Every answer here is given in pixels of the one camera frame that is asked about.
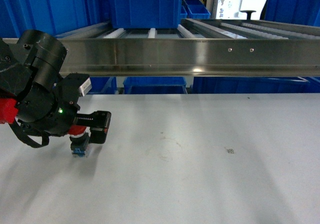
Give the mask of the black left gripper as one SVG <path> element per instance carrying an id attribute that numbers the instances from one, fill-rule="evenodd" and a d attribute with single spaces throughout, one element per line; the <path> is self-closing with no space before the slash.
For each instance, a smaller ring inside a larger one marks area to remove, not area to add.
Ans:
<path id="1" fill-rule="evenodd" d="M 80 110 L 78 88 L 90 76 L 71 73 L 58 80 L 51 91 L 34 84 L 29 94 L 19 102 L 18 122 L 22 131 L 29 136 L 61 137 L 75 125 L 89 127 L 89 142 L 104 144 L 111 122 L 109 111 L 94 111 L 91 114 L 77 113 Z"/>

